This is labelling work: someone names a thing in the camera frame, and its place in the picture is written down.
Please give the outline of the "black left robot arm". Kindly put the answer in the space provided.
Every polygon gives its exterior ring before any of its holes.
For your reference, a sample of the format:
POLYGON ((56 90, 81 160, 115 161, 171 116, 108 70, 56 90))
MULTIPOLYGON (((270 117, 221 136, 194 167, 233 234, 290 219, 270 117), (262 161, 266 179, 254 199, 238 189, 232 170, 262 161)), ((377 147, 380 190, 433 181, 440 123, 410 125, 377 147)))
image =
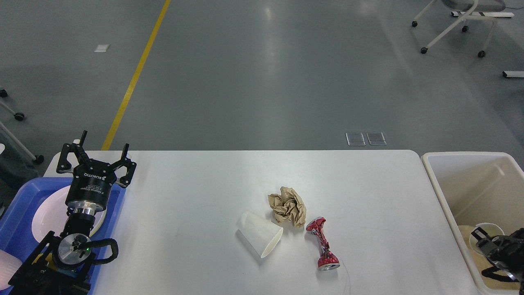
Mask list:
POLYGON ((128 157, 128 143, 114 163, 90 158, 86 135, 78 143, 65 143, 57 163, 58 174, 72 174, 64 228, 59 235, 49 231, 11 276, 11 295, 86 295, 90 269, 118 257, 115 239, 94 240, 90 234, 97 214, 107 210, 113 186, 128 187, 137 165, 128 157))

